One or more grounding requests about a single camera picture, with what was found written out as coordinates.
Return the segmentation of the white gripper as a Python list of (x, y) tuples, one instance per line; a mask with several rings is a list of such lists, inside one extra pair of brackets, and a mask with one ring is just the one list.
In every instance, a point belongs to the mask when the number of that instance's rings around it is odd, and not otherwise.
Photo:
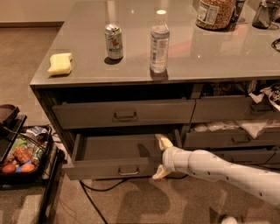
[(171, 172), (187, 173), (190, 152), (178, 147), (172, 147), (172, 142), (165, 135), (156, 134), (155, 137), (158, 140), (159, 149), (164, 153), (163, 164), (157, 168), (152, 178), (155, 180), (163, 179)]

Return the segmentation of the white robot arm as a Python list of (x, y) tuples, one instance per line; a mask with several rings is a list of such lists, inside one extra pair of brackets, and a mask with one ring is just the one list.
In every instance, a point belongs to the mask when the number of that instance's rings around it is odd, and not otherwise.
[(183, 150), (162, 134), (156, 134), (162, 163), (153, 179), (162, 179), (172, 172), (182, 172), (197, 179), (223, 180), (260, 200), (280, 207), (280, 174), (259, 168), (230, 163), (207, 150)]

